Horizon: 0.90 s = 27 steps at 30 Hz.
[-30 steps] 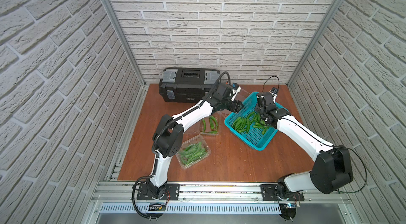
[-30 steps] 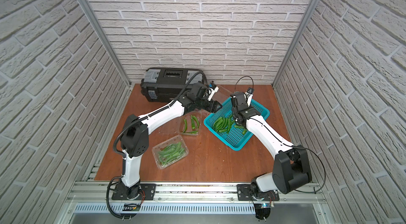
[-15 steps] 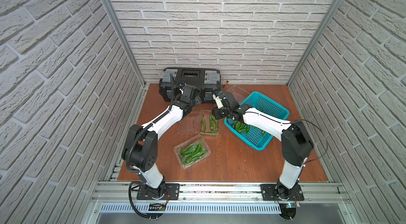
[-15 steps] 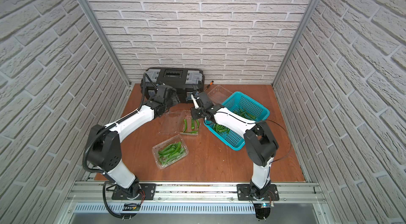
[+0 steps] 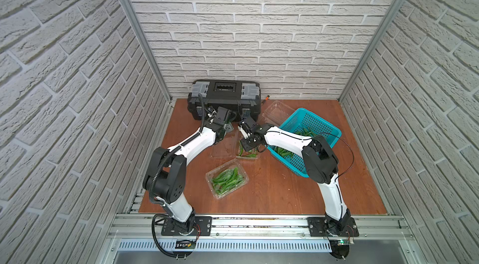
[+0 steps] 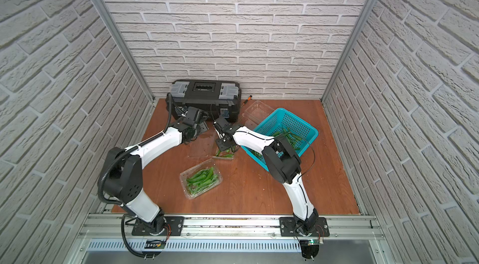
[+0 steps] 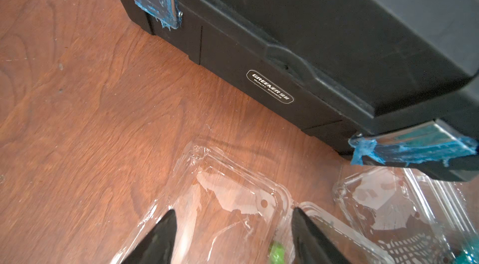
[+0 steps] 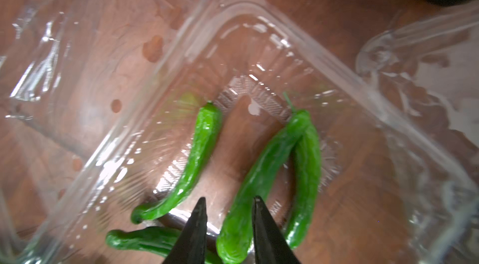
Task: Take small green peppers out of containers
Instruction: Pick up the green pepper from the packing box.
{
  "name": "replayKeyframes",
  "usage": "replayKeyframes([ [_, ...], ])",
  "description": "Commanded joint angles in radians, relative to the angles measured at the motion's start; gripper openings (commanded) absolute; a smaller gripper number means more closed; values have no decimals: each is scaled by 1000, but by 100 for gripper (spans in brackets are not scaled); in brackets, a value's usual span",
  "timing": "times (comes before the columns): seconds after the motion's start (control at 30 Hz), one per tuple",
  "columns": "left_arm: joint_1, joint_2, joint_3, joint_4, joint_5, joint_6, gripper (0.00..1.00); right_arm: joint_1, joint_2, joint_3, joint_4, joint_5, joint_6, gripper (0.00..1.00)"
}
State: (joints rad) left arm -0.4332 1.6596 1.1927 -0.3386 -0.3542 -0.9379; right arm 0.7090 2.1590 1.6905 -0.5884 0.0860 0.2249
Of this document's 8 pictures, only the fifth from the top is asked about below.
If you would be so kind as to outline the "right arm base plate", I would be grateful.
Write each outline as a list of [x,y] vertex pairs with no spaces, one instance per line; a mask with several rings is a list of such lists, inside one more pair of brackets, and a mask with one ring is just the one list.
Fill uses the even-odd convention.
[[339,222],[326,217],[308,217],[311,237],[358,237],[359,229],[355,220],[346,215]]

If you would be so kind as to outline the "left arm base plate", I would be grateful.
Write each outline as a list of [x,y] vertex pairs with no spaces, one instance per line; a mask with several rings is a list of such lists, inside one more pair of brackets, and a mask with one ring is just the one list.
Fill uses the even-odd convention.
[[173,218],[168,218],[164,222],[161,230],[162,236],[197,236],[199,227],[200,236],[210,236],[213,217],[195,216],[194,219],[188,219],[186,222],[179,222]]

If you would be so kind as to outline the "teal plastic basket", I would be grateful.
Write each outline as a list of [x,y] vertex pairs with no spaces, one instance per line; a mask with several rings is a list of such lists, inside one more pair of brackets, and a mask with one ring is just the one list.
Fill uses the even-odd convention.
[[[316,136],[320,134],[325,137],[331,148],[334,147],[342,136],[340,129],[305,108],[297,109],[279,126],[279,129],[302,136]],[[275,146],[268,146],[268,150],[297,176],[308,178],[304,161],[301,157]]]

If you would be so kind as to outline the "green peppers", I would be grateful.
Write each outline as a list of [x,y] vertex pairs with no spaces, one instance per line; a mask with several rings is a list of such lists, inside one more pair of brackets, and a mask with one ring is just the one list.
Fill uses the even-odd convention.
[[298,155],[302,159],[304,158],[304,154],[316,153],[318,148],[318,142],[314,138],[289,133],[277,127],[269,129],[264,138],[269,146],[285,149]]

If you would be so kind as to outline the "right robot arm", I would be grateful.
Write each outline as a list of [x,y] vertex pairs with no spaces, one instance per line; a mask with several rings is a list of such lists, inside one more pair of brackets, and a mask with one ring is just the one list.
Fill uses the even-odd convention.
[[272,124],[260,125],[251,117],[240,121],[238,128],[243,135],[241,145],[247,151],[260,145],[276,146],[301,157],[306,174],[321,191],[326,232],[339,236],[346,231],[351,213],[339,186],[339,160],[324,136],[301,136]]

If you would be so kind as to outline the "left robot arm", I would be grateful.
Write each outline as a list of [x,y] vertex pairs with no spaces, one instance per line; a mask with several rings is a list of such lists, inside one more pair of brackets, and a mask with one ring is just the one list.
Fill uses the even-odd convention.
[[184,195],[187,166],[210,146],[218,144],[232,130],[237,113],[219,107],[204,109],[200,127],[187,139],[169,148],[157,148],[142,181],[151,204],[166,212],[167,221],[182,235],[196,228],[195,211]]

